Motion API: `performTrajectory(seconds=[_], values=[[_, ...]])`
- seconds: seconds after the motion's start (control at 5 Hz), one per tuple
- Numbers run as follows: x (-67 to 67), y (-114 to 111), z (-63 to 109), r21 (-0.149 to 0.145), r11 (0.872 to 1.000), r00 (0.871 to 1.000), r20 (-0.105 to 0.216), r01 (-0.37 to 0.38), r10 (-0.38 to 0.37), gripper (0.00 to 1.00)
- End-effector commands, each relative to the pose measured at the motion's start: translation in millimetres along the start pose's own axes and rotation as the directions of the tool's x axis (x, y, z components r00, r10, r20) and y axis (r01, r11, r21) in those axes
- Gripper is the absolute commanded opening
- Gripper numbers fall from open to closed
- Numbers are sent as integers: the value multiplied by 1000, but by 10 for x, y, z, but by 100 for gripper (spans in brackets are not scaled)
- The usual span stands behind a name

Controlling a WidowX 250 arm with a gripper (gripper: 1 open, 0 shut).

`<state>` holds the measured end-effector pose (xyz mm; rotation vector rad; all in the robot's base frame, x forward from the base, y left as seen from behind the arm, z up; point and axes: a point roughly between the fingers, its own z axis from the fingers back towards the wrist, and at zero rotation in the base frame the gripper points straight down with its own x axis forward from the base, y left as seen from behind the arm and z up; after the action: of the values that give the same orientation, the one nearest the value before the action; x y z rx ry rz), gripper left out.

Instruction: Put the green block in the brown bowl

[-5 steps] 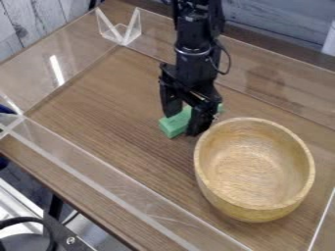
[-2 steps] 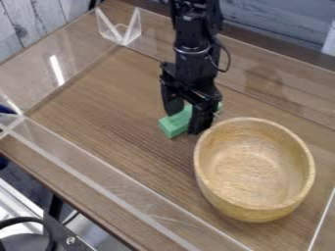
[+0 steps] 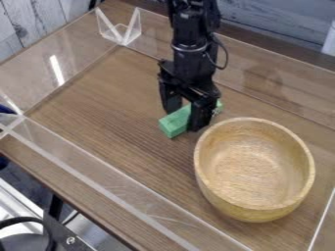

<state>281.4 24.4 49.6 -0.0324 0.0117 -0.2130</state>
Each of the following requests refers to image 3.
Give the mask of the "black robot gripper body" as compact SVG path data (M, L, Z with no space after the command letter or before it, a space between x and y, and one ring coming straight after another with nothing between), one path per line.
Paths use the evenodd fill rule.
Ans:
M198 47L172 44L172 59L160 60L158 81L176 87L181 97L196 100L196 95L217 99L221 94L213 83L218 45L204 43Z

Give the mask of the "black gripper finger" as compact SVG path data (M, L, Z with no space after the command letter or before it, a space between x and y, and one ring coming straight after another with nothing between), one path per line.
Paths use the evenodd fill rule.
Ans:
M186 124L189 131L197 131L209 124L216 107L217 100L210 97L200 98L190 103L190 114Z
M181 96L176 91L176 87L165 81L158 81L160 97L162 108L168 114L173 113L181 107Z

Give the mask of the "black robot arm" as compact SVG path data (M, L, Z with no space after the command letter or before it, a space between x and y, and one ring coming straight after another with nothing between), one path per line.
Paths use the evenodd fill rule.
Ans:
M185 128L197 131L209 124L221 92L213 82L217 66L220 27L216 0L166 0L172 27L172 60L158 61L158 86L168 114L181 108L181 99L190 103Z

